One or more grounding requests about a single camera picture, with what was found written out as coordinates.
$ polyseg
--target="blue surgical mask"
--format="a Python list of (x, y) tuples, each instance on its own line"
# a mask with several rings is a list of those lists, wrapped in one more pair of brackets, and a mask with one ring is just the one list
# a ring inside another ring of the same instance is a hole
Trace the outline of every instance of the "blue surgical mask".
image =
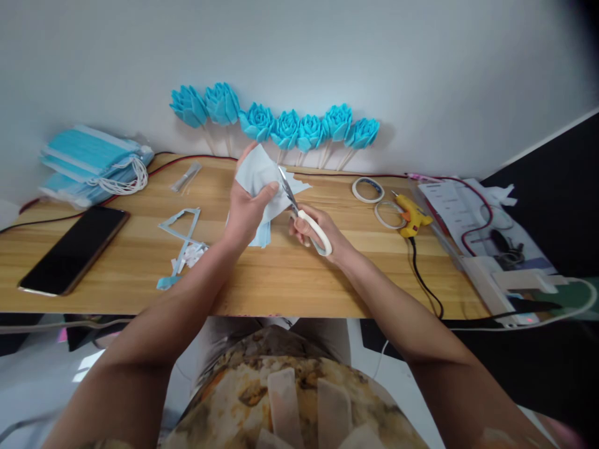
[[(127, 142), (138, 146), (140, 160), (147, 167), (154, 156), (153, 151), (151, 151), (149, 147), (141, 147), (137, 142)], [(48, 157), (47, 160), (53, 162), (55, 159), (53, 159), (53, 157)], [(64, 162), (61, 163), (61, 168), (65, 169), (65, 167), (67, 167), (67, 165)], [(72, 164), (70, 164), (68, 168), (74, 174), (79, 174), (79, 170), (81, 170), (79, 167)], [(104, 190), (99, 185), (89, 185), (86, 182), (77, 181), (73, 176), (67, 176), (63, 173), (64, 171), (51, 175), (46, 182), (39, 187), (40, 191), (51, 198), (55, 198), (59, 201), (66, 201), (77, 209), (88, 208), (101, 203), (112, 196), (111, 192)], [(128, 165), (125, 168), (113, 168), (109, 170), (105, 177), (113, 181), (127, 183), (136, 179), (137, 174), (133, 166)]]
[(48, 143), (42, 152), (42, 162), (50, 160), (59, 173), (61, 167), (66, 167), (67, 171), (76, 173), (79, 178), (76, 180), (87, 182), (107, 176), (114, 165), (123, 165), (139, 148), (138, 143), (130, 140), (77, 125), (61, 132)]

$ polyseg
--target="stack of surgical masks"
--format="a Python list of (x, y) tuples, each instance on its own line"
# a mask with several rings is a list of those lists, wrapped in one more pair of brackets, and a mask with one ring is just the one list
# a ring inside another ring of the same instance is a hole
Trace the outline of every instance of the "stack of surgical masks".
[(112, 195), (131, 195), (148, 183), (154, 153), (146, 145), (77, 125), (58, 134), (40, 161), (56, 171), (40, 186), (43, 194), (88, 208)]

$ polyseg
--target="black wall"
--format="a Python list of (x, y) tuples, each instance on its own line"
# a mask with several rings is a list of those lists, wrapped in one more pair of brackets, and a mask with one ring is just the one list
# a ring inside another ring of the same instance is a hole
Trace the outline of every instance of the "black wall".
[(485, 179), (564, 276), (599, 276), (599, 114)]

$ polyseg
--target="glue gun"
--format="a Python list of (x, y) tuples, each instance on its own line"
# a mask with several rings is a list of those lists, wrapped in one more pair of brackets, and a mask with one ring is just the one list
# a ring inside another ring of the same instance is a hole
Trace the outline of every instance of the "glue gun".
[(406, 227), (402, 228), (399, 232), (403, 238), (414, 237), (418, 233), (420, 226), (427, 226), (432, 223), (432, 217), (426, 215), (420, 206), (410, 200), (406, 195), (398, 195), (392, 190), (391, 193), (395, 195), (395, 202), (397, 205), (406, 211), (401, 214), (407, 221)]

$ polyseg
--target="phone screen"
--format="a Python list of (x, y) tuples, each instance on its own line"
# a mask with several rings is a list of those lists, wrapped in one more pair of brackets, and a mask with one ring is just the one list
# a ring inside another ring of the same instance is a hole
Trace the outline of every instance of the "phone screen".
[(67, 294), (127, 218), (125, 211), (90, 208), (22, 279), (19, 288), (49, 296)]

